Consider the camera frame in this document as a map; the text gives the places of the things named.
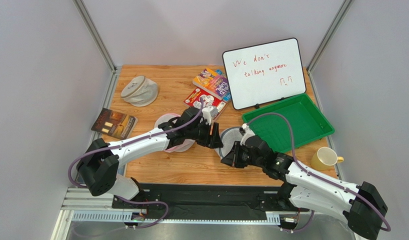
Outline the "white mesh laundry bag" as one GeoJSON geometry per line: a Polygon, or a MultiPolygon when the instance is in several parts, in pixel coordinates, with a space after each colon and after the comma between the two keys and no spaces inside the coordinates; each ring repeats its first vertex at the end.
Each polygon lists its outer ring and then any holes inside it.
{"type": "Polygon", "coordinates": [[[232,150],[235,142],[240,142],[243,138],[242,133],[240,132],[240,127],[230,127],[225,129],[220,133],[220,138],[223,144],[223,147],[216,148],[215,151],[223,159],[226,157],[229,152],[232,150]]]}

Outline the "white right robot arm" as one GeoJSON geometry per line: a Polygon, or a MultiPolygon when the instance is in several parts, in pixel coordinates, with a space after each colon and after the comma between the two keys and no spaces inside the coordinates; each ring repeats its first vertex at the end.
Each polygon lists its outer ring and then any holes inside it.
{"type": "Polygon", "coordinates": [[[280,206],[305,208],[334,217],[357,235],[377,239],[388,207],[377,188],[357,185],[316,172],[290,155],[273,151],[259,136],[244,145],[230,141],[216,151],[221,163],[243,169],[255,166],[271,179],[283,181],[277,193],[280,206]]]}

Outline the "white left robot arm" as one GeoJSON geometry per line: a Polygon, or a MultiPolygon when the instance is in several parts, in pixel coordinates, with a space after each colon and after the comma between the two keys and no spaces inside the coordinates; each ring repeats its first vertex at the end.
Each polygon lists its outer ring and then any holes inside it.
{"type": "Polygon", "coordinates": [[[129,139],[113,142],[96,139],[75,160],[76,170],[93,197],[110,193],[132,200],[140,188],[132,178],[120,175],[119,169],[148,154],[178,147],[187,140],[209,149],[223,147],[219,124],[213,122],[210,107],[189,107],[179,117],[129,139]]]}

